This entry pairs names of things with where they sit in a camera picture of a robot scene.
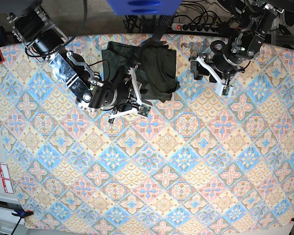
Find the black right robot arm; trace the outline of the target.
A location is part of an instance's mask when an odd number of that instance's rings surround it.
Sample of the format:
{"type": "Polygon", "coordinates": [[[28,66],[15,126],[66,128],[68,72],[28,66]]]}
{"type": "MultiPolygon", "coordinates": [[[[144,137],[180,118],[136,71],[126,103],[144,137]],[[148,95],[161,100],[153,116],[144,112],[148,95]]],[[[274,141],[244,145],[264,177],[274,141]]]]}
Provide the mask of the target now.
{"type": "Polygon", "coordinates": [[[83,57],[65,46],[71,40],[50,19],[39,2],[8,11],[12,32],[27,56],[47,61],[54,77],[65,83],[76,104],[87,112],[109,111],[109,122],[142,109],[135,70],[120,66],[113,77],[101,78],[83,57]]]}

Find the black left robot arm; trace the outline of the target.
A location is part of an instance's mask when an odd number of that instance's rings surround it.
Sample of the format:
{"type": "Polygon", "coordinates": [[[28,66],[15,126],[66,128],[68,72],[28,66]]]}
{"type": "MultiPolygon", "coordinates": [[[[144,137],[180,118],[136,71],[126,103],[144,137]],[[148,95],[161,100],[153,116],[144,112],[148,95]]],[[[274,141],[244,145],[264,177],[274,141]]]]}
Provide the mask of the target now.
{"type": "Polygon", "coordinates": [[[239,29],[231,30],[230,38],[225,43],[215,40],[210,44],[213,57],[201,54],[203,61],[219,76],[221,82],[230,85],[239,73],[244,61],[251,61],[260,51],[279,8],[268,0],[230,0],[229,9],[239,23],[239,29]]]}

